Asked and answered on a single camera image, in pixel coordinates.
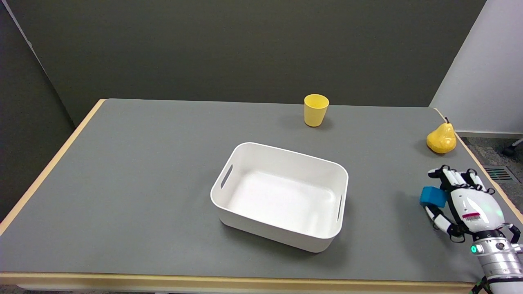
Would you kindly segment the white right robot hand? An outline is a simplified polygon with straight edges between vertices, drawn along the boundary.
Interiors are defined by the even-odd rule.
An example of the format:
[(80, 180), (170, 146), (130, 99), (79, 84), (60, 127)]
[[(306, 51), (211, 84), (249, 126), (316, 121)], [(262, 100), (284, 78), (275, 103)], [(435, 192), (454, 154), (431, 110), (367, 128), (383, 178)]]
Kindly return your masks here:
[(428, 171), (428, 177), (439, 179), (439, 187), (424, 187), (420, 205), (434, 229), (448, 234), (454, 243), (463, 243), (466, 236), (474, 241), (505, 237), (512, 232), (510, 242), (517, 244), (521, 231), (505, 221), (504, 213), (494, 199), (495, 190), (486, 188), (474, 169), (458, 172), (448, 165)]

